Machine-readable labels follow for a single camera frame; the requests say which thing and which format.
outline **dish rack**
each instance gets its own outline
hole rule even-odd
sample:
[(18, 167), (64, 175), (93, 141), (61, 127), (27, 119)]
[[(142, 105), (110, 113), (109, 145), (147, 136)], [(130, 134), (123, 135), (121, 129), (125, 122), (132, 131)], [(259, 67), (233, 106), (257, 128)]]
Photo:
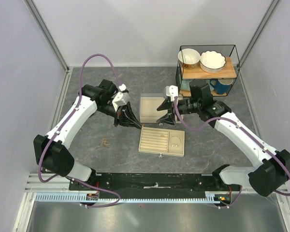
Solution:
[(236, 49), (236, 45), (234, 44), (227, 44), (227, 45), (182, 45), (179, 48), (179, 51), (191, 48), (200, 53), (200, 55), (203, 52), (206, 51), (216, 51), (218, 53), (221, 53), (226, 58), (226, 65), (223, 67), (222, 70), (220, 70), (217, 73), (208, 73), (203, 71), (203, 69), (200, 67), (200, 62), (196, 65), (196, 67), (192, 69), (187, 69), (185, 67), (182, 67), (180, 63), (177, 63), (177, 69), (176, 69), (176, 85), (178, 89), (180, 90), (179, 93), (183, 95), (183, 97), (190, 97), (191, 93), (189, 88), (189, 82), (194, 79), (204, 79), (204, 80), (218, 80), (218, 79), (232, 79), (233, 82), (230, 85), (229, 90), (224, 94), (217, 94), (215, 90), (212, 90), (212, 95), (217, 96), (227, 96), (232, 89), (239, 71), (240, 71), (240, 61)]

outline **white dish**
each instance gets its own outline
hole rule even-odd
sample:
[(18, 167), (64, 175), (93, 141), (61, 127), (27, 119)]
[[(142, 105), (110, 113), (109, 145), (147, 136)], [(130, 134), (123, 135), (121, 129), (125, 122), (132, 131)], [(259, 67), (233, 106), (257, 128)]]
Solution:
[(177, 54), (179, 63), (187, 69), (194, 68), (200, 61), (200, 53), (191, 48), (186, 48)]
[(207, 73), (219, 72), (226, 63), (226, 58), (216, 51), (203, 52), (200, 59), (200, 67)]

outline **blue mug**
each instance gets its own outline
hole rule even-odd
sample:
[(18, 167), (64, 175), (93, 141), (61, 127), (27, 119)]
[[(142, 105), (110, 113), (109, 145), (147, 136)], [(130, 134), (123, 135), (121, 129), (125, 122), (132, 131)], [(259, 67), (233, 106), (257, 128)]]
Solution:
[(210, 86), (214, 88), (217, 94), (221, 95), (229, 91), (233, 79), (212, 79), (210, 80)]

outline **white panel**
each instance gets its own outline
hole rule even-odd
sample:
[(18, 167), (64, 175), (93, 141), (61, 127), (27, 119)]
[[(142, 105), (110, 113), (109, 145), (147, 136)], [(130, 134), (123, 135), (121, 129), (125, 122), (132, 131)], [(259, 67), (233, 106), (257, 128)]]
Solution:
[(12, 231), (64, 71), (22, 0), (0, 0), (0, 232)]
[(290, 0), (278, 5), (242, 76), (264, 140), (290, 152)]
[(242, 55), (270, 2), (35, 0), (71, 66), (94, 53), (120, 66), (175, 65), (180, 45), (236, 44)]

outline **gray floor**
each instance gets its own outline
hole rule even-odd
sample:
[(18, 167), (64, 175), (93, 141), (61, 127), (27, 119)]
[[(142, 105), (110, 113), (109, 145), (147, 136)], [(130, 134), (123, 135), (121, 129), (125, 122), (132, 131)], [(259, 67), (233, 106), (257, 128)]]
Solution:
[[(78, 93), (79, 68), (74, 68), (61, 116), (71, 107)], [(139, 118), (141, 93), (162, 93), (165, 86), (175, 84), (176, 67), (122, 67), (116, 68), (120, 80), (130, 91), (132, 109)], [(116, 83), (110, 68), (85, 68), (83, 85), (97, 86), (102, 79)], [(238, 118), (254, 131), (241, 81), (238, 79), (223, 100)], [(182, 158), (139, 153), (141, 131), (135, 128), (113, 126), (113, 118), (97, 112), (89, 118), (73, 140), (70, 152), (79, 162), (98, 172), (147, 173), (210, 173), (223, 164), (251, 166), (246, 156), (224, 135), (207, 126), (202, 132), (188, 131), (183, 125), (163, 125), (162, 128), (184, 130), (185, 156)], [(185, 116), (192, 127), (202, 121), (197, 114)], [(159, 127), (146, 124), (147, 127)], [(107, 138), (109, 145), (102, 142)]]
[(27, 232), (287, 232), (275, 195), (242, 195), (230, 209), (203, 204), (126, 203), (84, 209), (36, 202)]

